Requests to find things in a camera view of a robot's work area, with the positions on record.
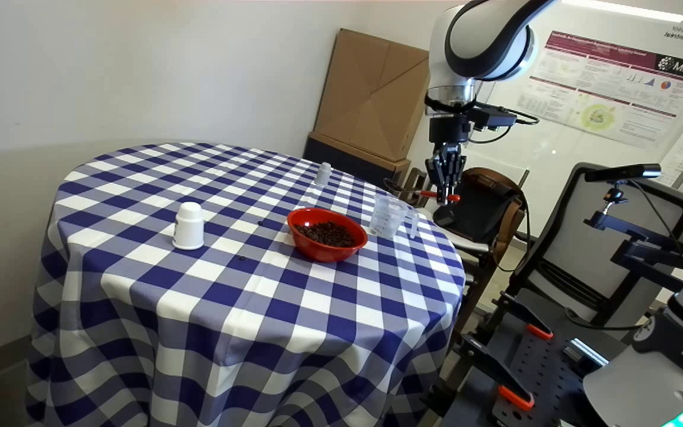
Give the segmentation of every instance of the white wall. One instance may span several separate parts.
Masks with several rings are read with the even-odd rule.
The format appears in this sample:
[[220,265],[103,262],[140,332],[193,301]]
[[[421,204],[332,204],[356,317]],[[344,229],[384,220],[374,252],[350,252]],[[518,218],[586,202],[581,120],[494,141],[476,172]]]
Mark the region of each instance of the white wall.
[[69,169],[137,141],[301,154],[361,1],[0,0],[0,343],[29,332]]

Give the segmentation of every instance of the tablecloth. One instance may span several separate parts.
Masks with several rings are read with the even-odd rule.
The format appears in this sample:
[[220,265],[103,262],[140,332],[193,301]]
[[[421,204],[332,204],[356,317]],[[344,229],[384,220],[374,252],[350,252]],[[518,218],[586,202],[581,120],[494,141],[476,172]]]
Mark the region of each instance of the tablecloth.
[[[414,425],[461,305],[452,240],[374,236],[300,256],[297,207],[358,223],[374,185],[267,150],[172,141],[103,154],[57,190],[34,299],[29,416],[42,425]],[[176,208],[204,246],[172,244]]]

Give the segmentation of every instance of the red bowl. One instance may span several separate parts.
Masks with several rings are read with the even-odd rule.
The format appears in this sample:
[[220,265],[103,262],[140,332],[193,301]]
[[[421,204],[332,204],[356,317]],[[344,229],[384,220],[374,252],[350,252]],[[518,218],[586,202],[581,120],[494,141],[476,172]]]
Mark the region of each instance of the red bowl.
[[[358,253],[369,241],[369,233],[361,227],[361,223],[327,208],[297,208],[287,216],[287,226],[293,229],[300,253],[322,262],[344,260]],[[331,241],[321,241],[318,236],[309,236],[306,229],[318,229],[318,226],[335,226],[350,236],[350,244],[337,246]]]

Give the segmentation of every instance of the bowl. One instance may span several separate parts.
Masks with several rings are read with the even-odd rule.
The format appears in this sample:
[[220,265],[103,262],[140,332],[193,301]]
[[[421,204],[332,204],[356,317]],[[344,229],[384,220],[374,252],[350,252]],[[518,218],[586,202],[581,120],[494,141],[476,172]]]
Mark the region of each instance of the bowl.
[[335,262],[358,253],[369,233],[361,223],[331,208],[294,208],[287,216],[294,246],[310,260]]

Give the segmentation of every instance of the white bottle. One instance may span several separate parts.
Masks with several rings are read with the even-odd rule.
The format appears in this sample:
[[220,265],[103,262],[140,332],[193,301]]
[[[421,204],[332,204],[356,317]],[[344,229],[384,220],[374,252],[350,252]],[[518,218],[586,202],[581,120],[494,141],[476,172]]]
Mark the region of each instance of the white bottle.
[[176,214],[173,246],[199,249],[204,244],[204,218],[201,207],[194,202],[182,202]]

